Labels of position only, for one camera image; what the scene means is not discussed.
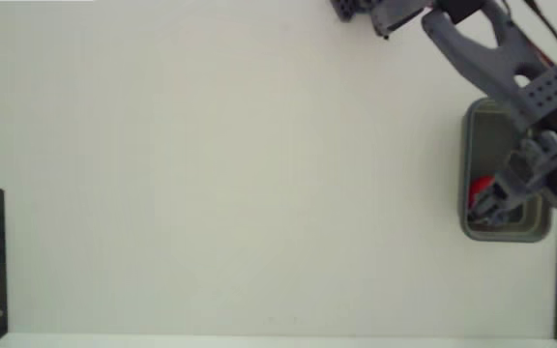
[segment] gray robot arm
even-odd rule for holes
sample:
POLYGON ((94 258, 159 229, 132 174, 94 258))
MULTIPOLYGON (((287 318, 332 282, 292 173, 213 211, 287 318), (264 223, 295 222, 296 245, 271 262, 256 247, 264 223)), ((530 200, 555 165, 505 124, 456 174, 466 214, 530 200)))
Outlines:
POLYGON ((476 197, 469 218, 504 223, 509 211, 535 194, 557 208, 557 65, 515 25, 495 0, 332 0, 339 17, 369 13, 375 32, 388 36, 431 7, 423 16, 425 32, 467 80, 506 110, 523 139, 494 182, 476 197), (491 22, 498 43, 485 47, 456 25, 481 11, 491 22), (517 75, 527 77, 519 86, 517 75))

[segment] gray bin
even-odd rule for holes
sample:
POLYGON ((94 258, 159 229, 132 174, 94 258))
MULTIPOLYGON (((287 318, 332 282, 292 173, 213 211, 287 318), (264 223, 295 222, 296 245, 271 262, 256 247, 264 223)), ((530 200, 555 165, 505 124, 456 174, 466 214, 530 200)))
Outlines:
POLYGON ((540 196, 517 208, 509 223, 492 227, 468 222, 470 184, 490 176, 504 162, 521 136, 495 101, 483 99, 472 104, 463 120, 461 194, 459 218, 465 234, 478 241, 537 242, 549 232, 551 209, 540 196))

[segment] white surface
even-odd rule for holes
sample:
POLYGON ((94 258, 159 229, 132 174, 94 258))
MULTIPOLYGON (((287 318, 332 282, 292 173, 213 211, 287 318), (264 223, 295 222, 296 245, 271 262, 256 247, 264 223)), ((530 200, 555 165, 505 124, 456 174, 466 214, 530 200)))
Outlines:
POLYGON ((557 348, 547 339, 288 338, 10 333, 0 348, 557 348))
POLYGON ((0 3, 12 331, 551 337, 555 234, 458 225, 481 95, 326 0, 0 3))

